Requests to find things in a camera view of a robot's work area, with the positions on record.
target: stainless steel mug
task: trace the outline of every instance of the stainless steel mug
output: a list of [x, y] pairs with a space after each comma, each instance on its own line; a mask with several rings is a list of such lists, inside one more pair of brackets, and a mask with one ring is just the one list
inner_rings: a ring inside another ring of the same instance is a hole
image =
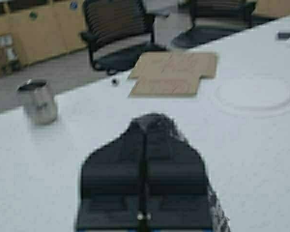
[[45, 80], [28, 80], [17, 89], [24, 111], [35, 124], [48, 124], [58, 115], [54, 94]]

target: floor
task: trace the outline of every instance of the floor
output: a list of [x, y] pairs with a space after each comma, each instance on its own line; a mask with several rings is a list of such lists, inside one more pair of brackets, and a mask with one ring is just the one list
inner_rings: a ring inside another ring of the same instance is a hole
[[[171, 11], [171, 16], [168, 19], [156, 20], [157, 42], [170, 47], [172, 38], [189, 28], [188, 15], [177, 12], [177, 0], [145, 0], [144, 2], [149, 10], [167, 8]], [[212, 22], [207, 19], [203, 20], [202, 23]], [[147, 38], [138, 37], [113, 44], [102, 49], [99, 55], [144, 39]], [[107, 78], [107, 75], [104, 72], [94, 72], [91, 69], [86, 50], [29, 66], [20, 72], [0, 77], [0, 113], [19, 106], [16, 88], [28, 79], [49, 80], [54, 92], [62, 93], [102, 78]]]

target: flattened cardboard box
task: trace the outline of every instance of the flattened cardboard box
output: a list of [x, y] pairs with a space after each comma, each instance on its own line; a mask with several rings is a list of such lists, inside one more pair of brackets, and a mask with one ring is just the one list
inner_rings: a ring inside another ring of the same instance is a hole
[[290, 0], [258, 0], [254, 15], [279, 18], [290, 15]]
[[200, 78], [215, 77], [215, 53], [145, 53], [129, 79], [138, 78], [130, 96], [191, 96]]
[[215, 77], [216, 63], [215, 53], [147, 52], [141, 55], [128, 78], [143, 78], [158, 73]]

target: table surface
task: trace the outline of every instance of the table surface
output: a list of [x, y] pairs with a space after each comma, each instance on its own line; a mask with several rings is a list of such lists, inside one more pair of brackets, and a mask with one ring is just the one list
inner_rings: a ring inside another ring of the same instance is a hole
[[290, 16], [193, 51], [219, 55], [191, 98], [129, 98], [117, 75], [57, 96], [59, 120], [37, 127], [21, 108], [0, 115], [0, 231], [72, 232], [89, 152], [133, 117], [173, 117], [207, 166], [233, 232], [290, 231]]

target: office chair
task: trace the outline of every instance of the office chair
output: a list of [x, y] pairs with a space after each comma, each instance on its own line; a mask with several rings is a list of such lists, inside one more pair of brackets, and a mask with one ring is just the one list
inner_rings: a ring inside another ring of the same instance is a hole
[[[88, 44], [89, 60], [93, 69], [108, 75], [134, 67], [143, 52], [166, 51], [155, 44], [155, 17], [167, 18], [167, 12], [147, 13], [142, 0], [85, 0], [84, 15], [87, 32], [81, 32]], [[150, 34], [149, 42], [131, 46], [95, 59], [100, 48], [131, 36]]]
[[197, 17], [241, 17], [251, 28], [253, 26], [251, 14], [255, 5], [255, 2], [246, 2], [246, 0], [190, 0], [189, 15], [192, 27], [176, 36], [172, 40], [172, 45], [181, 48], [192, 48], [244, 30], [197, 26], [195, 22]]

